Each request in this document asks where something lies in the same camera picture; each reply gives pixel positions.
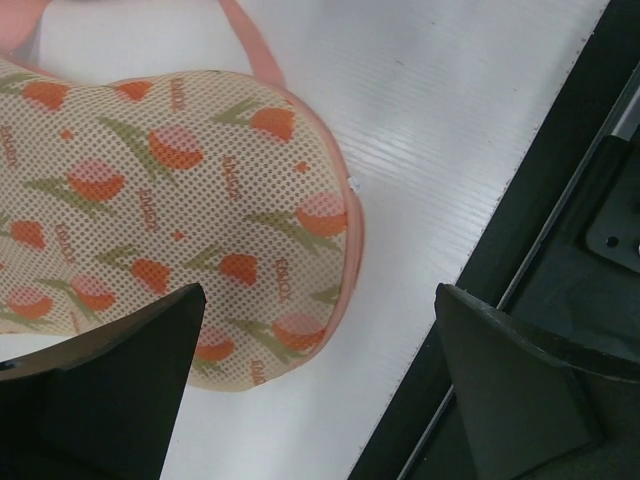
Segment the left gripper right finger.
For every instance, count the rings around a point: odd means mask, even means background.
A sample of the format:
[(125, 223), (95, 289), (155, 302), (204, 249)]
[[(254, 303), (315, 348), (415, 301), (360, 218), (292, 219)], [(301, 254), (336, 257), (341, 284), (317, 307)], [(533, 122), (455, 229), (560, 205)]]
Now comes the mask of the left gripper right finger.
[(451, 284), (436, 327), (481, 479), (636, 479), (639, 364), (518, 320)]

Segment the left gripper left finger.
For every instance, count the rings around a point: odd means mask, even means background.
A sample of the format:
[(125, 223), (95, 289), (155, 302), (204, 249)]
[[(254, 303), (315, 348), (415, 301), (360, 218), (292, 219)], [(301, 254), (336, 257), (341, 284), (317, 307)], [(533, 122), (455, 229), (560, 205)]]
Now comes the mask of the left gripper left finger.
[(157, 479), (205, 309), (187, 285), (1, 364), (4, 479)]

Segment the floral mesh laundry bag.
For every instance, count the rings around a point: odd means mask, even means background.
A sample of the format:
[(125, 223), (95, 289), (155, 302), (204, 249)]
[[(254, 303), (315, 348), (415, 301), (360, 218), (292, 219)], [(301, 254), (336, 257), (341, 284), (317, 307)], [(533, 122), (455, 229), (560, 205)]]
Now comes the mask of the floral mesh laundry bag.
[(250, 74), (90, 86), (21, 65), (46, 3), (2, 3), (3, 333), (82, 334), (197, 283), (191, 381), (231, 392), (331, 338), (359, 274), (362, 208), (256, 25), (221, 7)]

